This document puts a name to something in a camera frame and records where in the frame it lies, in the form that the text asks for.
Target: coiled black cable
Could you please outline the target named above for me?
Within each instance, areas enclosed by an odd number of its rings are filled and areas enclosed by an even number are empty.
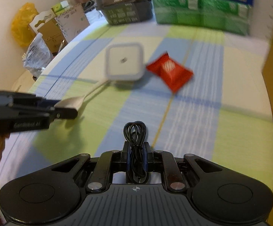
[[[149,173],[143,169],[142,146],[145,141],[147,128],[142,121],[128,122],[123,129],[125,139],[130,143],[130,170],[127,172],[129,179],[136,184],[144,184],[149,179]]]

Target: red packet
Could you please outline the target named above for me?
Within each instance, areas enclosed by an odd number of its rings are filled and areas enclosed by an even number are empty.
[[[191,70],[171,59],[168,53],[164,53],[146,68],[163,79],[173,93],[176,93],[194,75]]]

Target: yellow plastic bag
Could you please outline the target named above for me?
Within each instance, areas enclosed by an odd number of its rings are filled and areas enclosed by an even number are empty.
[[[24,4],[15,15],[11,24],[11,33],[21,47],[30,45],[35,37],[34,31],[29,29],[29,24],[38,15],[34,3]]]

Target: green stripe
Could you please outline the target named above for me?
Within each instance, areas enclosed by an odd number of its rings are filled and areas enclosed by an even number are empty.
[[[33,86],[30,88],[29,93],[35,93],[38,86],[43,82],[43,80],[46,78],[46,76],[39,76],[37,81],[33,84]]]
[[[91,83],[75,81],[64,98],[83,95]],[[93,156],[105,134],[130,95],[132,85],[119,89],[105,85],[89,96],[75,120],[54,121],[49,130],[41,131],[34,146],[52,163],[80,153]]]
[[[273,123],[220,110],[213,162],[273,189]]]
[[[110,26],[109,30],[106,31],[100,38],[114,38],[119,35],[128,25],[117,25]]]
[[[191,26],[173,25],[170,27],[166,37],[192,40],[195,33],[195,40],[212,44],[224,44],[224,33],[222,31]]]
[[[106,32],[110,28],[110,25],[102,25],[99,28],[96,28],[91,33],[89,33],[86,37],[83,38],[83,40],[91,40],[91,39],[97,39],[100,37],[104,32]]]

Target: green box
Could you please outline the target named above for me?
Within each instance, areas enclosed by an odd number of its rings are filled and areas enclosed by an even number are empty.
[[[179,25],[201,26],[201,14],[199,11],[176,8],[176,13]]]
[[[229,0],[201,0],[201,6],[204,12],[224,12],[227,15],[235,15],[242,18],[248,18],[250,10],[249,5]]]
[[[225,30],[240,35],[248,35],[249,24],[247,19],[231,15],[226,17]]]
[[[172,7],[154,7],[154,13],[158,24],[177,24],[177,14]]]
[[[188,0],[152,0],[154,7],[188,7]]]
[[[217,29],[225,30],[225,13],[218,11],[218,13],[203,12],[202,14],[202,26]]]

